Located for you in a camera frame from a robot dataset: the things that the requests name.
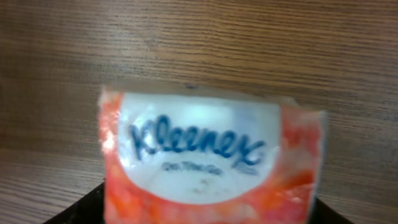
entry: white oval label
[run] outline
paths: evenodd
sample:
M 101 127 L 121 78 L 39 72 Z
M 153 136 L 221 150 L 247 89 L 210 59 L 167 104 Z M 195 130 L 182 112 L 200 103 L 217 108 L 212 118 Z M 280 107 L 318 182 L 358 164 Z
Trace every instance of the white oval label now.
M 127 93 L 119 158 L 132 182 L 159 197 L 216 203 L 265 181 L 279 134 L 279 105 Z

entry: wooden surface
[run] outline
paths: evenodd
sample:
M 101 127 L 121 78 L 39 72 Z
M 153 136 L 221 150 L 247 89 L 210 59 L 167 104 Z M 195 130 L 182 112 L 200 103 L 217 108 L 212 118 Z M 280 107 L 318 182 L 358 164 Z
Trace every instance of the wooden surface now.
M 398 220 L 398 1 L 0 1 L 0 223 L 41 223 L 103 181 L 100 84 L 290 95 L 330 112 L 320 198 Z

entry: wooden table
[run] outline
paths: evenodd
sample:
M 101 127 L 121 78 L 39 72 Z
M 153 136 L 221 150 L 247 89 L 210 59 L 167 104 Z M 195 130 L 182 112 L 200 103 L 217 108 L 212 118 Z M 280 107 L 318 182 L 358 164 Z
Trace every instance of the wooden table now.
M 103 181 L 100 84 L 294 96 L 330 112 L 320 198 L 398 220 L 398 1 L 0 2 L 0 223 L 41 223 Z

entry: plastic packaging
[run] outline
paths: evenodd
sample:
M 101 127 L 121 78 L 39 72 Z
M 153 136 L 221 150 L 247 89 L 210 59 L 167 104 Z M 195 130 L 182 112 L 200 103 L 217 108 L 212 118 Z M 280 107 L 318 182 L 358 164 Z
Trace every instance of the plastic packaging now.
M 99 104 L 107 224 L 307 222 L 324 112 L 144 81 L 104 87 Z

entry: black object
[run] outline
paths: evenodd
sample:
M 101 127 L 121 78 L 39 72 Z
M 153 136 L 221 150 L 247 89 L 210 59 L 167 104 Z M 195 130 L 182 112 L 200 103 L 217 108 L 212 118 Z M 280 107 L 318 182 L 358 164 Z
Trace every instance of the black object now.
M 104 183 L 44 224 L 103 224 Z M 317 199 L 309 224 L 352 224 Z

